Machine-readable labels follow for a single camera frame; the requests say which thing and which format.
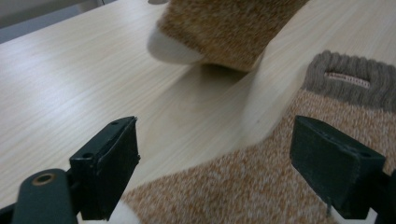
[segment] sock cuff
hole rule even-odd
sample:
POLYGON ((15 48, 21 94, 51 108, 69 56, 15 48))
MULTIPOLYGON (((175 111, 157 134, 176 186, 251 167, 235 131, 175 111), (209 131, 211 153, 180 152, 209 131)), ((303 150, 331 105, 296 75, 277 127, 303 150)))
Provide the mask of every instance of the sock cuff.
POLYGON ((396 112, 396 68, 364 57, 324 51, 309 64, 302 89, 396 112))

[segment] table surface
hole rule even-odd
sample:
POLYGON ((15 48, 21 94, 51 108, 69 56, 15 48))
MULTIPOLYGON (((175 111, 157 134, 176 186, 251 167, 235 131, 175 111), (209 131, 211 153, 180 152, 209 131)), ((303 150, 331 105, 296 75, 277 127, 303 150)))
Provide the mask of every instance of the table surface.
POLYGON ((114 119, 138 117, 132 189, 263 139, 325 49, 396 64, 394 0, 312 0, 249 74, 152 59, 165 6, 119 0, 0 45, 1 207, 114 119))

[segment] knit fabric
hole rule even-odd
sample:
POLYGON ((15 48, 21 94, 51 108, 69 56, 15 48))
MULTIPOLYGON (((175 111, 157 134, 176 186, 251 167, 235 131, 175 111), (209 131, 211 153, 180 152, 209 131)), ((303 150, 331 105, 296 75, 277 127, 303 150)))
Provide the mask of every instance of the knit fabric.
MULTIPOLYGON (((270 40, 307 1, 171 0, 157 26, 202 54, 200 63, 250 71, 270 40)), ((155 55, 156 49, 149 48, 155 55)))
POLYGON ((375 83, 395 80, 392 71, 394 67, 382 63, 326 51, 310 64, 303 87, 268 138, 255 146, 149 182, 124 195, 123 200, 142 223, 335 223, 327 216, 326 204, 290 163, 294 118, 301 115, 325 121, 383 154, 387 157, 385 172, 390 174, 396 168, 396 114, 389 105, 396 101, 386 96, 395 93, 396 83, 387 82, 386 88, 375 83), (328 63, 329 58, 337 63, 328 63), (370 69, 360 73, 361 66, 368 62, 370 69), (353 78, 350 81, 350 78, 326 75, 337 72, 345 77, 346 71, 348 76, 364 80, 370 87, 351 84, 360 83, 353 78), (341 94, 338 99, 334 92, 340 90, 359 94, 349 97, 341 94), (366 92, 385 103, 365 100, 362 95, 366 92))

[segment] fuzzy sock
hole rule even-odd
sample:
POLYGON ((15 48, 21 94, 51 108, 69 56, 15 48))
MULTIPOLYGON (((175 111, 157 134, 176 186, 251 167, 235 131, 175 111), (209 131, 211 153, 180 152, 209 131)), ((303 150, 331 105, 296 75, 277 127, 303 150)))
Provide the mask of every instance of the fuzzy sock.
POLYGON ((395 67, 325 51, 272 134, 259 144, 125 194, 142 223, 335 223, 290 162, 296 115, 325 121, 396 168, 395 67))
POLYGON ((148 41, 168 63, 214 63, 250 71, 308 0, 171 0, 148 41))

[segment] sock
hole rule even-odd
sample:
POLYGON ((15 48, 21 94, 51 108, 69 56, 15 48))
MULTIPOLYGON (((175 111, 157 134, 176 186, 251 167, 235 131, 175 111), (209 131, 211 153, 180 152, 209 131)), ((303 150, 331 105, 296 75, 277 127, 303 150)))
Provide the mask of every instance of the sock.
POLYGON ((308 0, 171 0, 148 41, 168 63, 251 71, 272 38, 308 0))
POLYGON ((396 168, 396 69, 325 51, 272 134, 125 194, 142 223, 336 223, 290 162, 296 115, 320 119, 396 168))

